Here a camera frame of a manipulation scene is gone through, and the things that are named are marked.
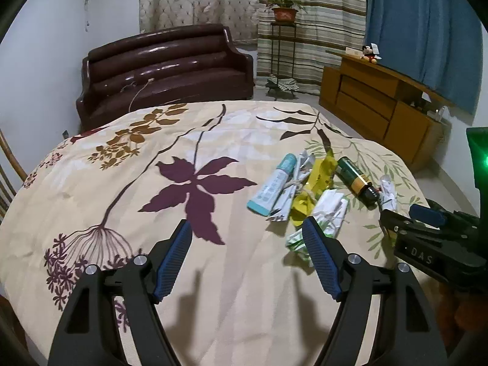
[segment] teal toothpaste tube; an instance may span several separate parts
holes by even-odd
[[[294,154],[286,154],[258,193],[248,201],[247,207],[260,215],[269,216],[296,163]]]

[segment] plant stand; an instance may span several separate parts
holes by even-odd
[[[278,55],[276,58],[276,73],[273,72],[273,63],[274,63],[274,31],[275,27],[278,27]],[[281,76],[280,77],[280,60],[281,60],[281,28],[285,27],[292,27],[294,28],[294,36],[293,36],[293,55],[291,61],[291,78],[286,78]],[[278,91],[284,92],[291,92],[293,97],[295,97],[294,91],[297,91],[298,85],[295,79],[293,79],[293,73],[295,69],[295,47],[296,47],[296,39],[297,39],[297,25],[296,23],[289,23],[289,22],[272,22],[271,23],[271,75],[267,81],[266,87],[269,88],[269,92],[274,90],[275,92],[275,100],[276,100],[276,93]]]

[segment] striped curtain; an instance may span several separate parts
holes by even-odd
[[[346,47],[362,48],[366,27],[366,0],[298,0],[305,10],[297,14],[293,77],[301,92],[319,94],[324,66],[339,66]],[[258,77],[271,73],[271,23],[273,12],[259,10]],[[278,28],[275,29],[277,40]],[[291,77],[293,28],[281,29],[280,77]],[[274,62],[278,48],[275,41]]]

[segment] wooden chair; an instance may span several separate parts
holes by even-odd
[[[7,160],[10,162],[10,165],[12,166],[14,171],[19,175],[22,182],[24,182],[25,179],[27,178],[27,175],[25,174],[25,171],[22,169],[17,159],[14,157],[12,151],[10,150],[10,147],[8,146],[7,140],[3,136],[1,130],[0,130],[0,147],[2,148],[4,155],[6,156]],[[9,181],[7,175],[5,174],[5,171],[1,164],[0,164],[0,176],[2,176],[3,179],[3,182],[2,180],[0,180],[0,222],[2,222],[3,218],[5,217],[5,213],[7,212],[7,209],[10,206],[10,203],[12,202],[12,199],[14,198],[16,192],[11,182]]]
[[[7,140],[0,130],[0,147],[14,171],[22,181],[27,175],[14,157]],[[16,192],[0,164],[0,223]],[[25,332],[8,300],[0,296],[0,359],[11,365],[30,365],[37,363],[30,356],[25,340]]]

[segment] potted plant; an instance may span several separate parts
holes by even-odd
[[[298,0],[268,0],[266,7],[272,9],[275,14],[277,22],[291,22],[295,21],[298,10],[296,8],[305,9],[300,5]]]

